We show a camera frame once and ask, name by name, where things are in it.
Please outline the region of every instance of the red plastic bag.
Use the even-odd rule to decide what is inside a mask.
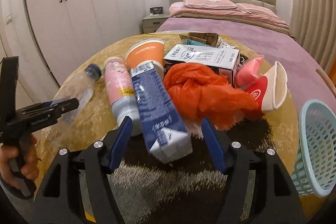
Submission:
[[[180,63],[171,67],[163,84],[178,112],[189,119],[209,117],[219,129],[230,129],[241,109],[256,110],[253,97],[234,89],[225,76],[197,63]]]
[[[259,71],[263,63],[264,56],[258,56],[247,61],[240,69],[235,78],[235,86],[242,89],[248,88],[259,78]]]

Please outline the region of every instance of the wooden stick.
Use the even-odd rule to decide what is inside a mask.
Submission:
[[[316,70],[316,72],[322,78],[324,83],[326,83],[326,85],[328,86],[328,88],[331,90],[331,92],[334,94],[334,96],[336,98],[336,87],[334,86],[333,82],[330,80],[328,75],[325,73],[325,71],[322,70],[321,68],[319,68],[319,69]]]

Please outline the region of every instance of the metal bolt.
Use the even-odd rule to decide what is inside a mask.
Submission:
[[[231,145],[233,148],[240,148],[242,146],[239,142],[233,142]]]
[[[93,144],[93,146],[94,146],[95,148],[101,148],[101,147],[103,146],[103,142],[102,142],[102,141],[97,141],[97,142],[95,142],[95,143]]]
[[[275,151],[274,151],[274,149],[272,149],[272,148],[268,148],[268,149],[267,149],[267,154],[268,154],[268,155],[271,155],[271,156],[275,155]]]
[[[58,152],[61,156],[65,155],[66,153],[68,153],[68,150],[66,148],[62,148],[59,152]]]

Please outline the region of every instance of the pillow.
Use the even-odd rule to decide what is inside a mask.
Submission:
[[[261,7],[261,6],[253,5],[249,3],[237,3],[236,6],[245,12],[250,12],[251,14],[268,16],[268,17],[272,17],[275,19],[279,19],[279,17],[272,10],[265,8],[265,7]]]
[[[184,0],[184,8],[205,9],[236,9],[237,6],[229,0]]]

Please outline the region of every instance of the human hand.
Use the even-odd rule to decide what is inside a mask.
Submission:
[[[30,135],[30,147],[25,156],[26,164],[21,168],[21,173],[26,176],[27,179],[36,180],[39,176],[39,169],[37,168],[38,157],[36,153],[35,144],[37,139],[34,135]],[[9,166],[9,160],[16,158],[19,155],[19,151],[14,146],[3,145],[0,147],[0,173],[3,180],[11,186],[20,189],[15,177],[11,172]]]

